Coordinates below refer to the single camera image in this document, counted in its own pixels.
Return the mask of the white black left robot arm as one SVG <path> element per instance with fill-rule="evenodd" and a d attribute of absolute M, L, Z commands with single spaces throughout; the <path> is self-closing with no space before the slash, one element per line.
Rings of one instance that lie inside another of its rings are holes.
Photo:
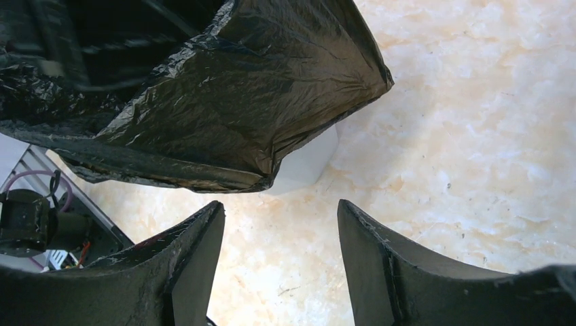
<path fill-rule="evenodd" d="M 1 254 L 34 257 L 47 250 L 75 251 L 88 239 L 93 222 L 86 215 L 61 212 L 29 189 L 1 194 Z"/>

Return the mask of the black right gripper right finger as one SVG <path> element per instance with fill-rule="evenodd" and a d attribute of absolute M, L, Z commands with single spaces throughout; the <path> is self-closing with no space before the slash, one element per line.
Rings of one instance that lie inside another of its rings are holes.
<path fill-rule="evenodd" d="M 574 325 L 575 267 L 506 274 L 385 227 L 348 200 L 338 231 L 356 325 Z"/>

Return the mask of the black plastic trash bag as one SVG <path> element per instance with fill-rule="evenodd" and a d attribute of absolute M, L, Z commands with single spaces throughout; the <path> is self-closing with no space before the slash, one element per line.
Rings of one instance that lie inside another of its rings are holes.
<path fill-rule="evenodd" d="M 83 179 L 269 189 L 394 84 L 353 1 L 2 1 L 1 131 Z"/>

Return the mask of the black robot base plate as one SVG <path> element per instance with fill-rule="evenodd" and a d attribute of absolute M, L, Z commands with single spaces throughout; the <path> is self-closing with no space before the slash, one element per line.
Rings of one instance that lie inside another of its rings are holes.
<path fill-rule="evenodd" d="M 74 197 L 68 212 L 85 215 L 92 221 L 88 234 L 90 247 L 84 255 L 84 266 L 100 257 L 112 255 L 134 245 L 133 241 L 89 198 Z"/>

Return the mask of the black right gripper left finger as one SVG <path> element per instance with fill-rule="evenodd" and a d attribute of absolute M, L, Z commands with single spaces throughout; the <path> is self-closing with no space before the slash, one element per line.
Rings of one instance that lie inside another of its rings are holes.
<path fill-rule="evenodd" d="M 85 268 L 1 269 L 2 325 L 211 325 L 223 229 L 213 201 L 181 223 Z"/>

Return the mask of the white translucent trash bin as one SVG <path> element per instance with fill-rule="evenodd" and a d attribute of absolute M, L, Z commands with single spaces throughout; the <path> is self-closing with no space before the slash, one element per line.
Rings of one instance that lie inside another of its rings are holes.
<path fill-rule="evenodd" d="M 264 193 L 278 196 L 315 184 L 336 152 L 338 142 L 336 126 L 331 126 L 291 152 L 282 160 L 272 187 Z"/>

